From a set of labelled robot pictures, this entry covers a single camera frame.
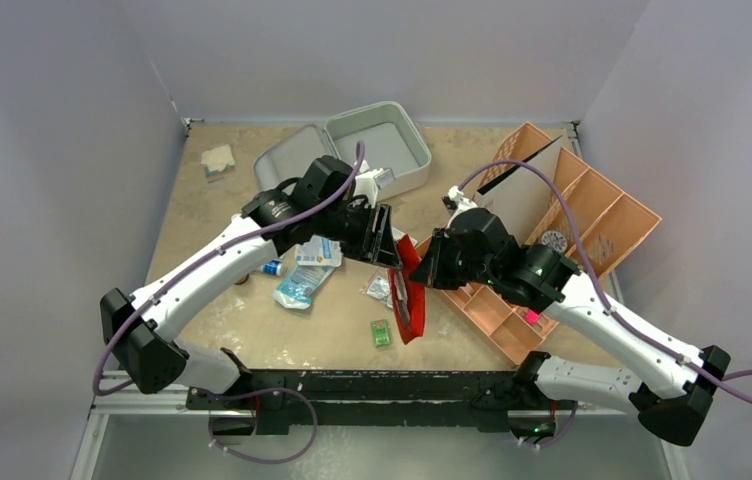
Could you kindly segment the red fabric pouch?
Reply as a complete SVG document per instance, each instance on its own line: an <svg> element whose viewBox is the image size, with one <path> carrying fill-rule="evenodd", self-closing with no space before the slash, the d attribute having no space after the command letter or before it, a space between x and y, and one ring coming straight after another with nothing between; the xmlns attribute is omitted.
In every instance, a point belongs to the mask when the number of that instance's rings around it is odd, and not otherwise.
<svg viewBox="0 0 752 480"><path fill-rule="evenodd" d="M402 267L388 270L392 310L401 341L409 344L424 334L426 294L423 285L410 279L410 275L421 263L414 242L408 235L403 234L396 246Z"/></svg>

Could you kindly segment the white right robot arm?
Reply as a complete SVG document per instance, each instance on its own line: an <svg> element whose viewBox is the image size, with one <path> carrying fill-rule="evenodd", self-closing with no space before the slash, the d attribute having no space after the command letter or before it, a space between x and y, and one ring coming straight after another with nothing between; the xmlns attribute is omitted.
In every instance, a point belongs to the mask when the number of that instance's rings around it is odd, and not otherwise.
<svg viewBox="0 0 752 480"><path fill-rule="evenodd" d="M687 447L731 360L717 346L699 349L651 326L606 297L573 260L541 243L519 244L484 208L460 212L434 230L419 271L435 289L485 285L510 304L576 330L623 365L615 370L532 351L513 381L516 399L528 407L568 400L634 414L656 437Z"/></svg>

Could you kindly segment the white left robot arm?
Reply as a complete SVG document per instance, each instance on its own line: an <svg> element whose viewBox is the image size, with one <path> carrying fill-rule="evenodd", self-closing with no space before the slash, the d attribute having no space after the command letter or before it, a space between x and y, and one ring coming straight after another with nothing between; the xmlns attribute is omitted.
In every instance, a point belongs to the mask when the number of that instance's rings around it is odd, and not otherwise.
<svg viewBox="0 0 752 480"><path fill-rule="evenodd" d="M210 391L224 408L249 399L244 366L224 349L190 345L180 335L193 318L236 281L315 236L336 241L344 258L377 265L397 281L412 260L401 253L391 208L377 201L392 183L388 169L324 155L306 172L257 193L229 225L173 271L128 294L100 300L107 354L128 384L154 394L172 384Z"/></svg>

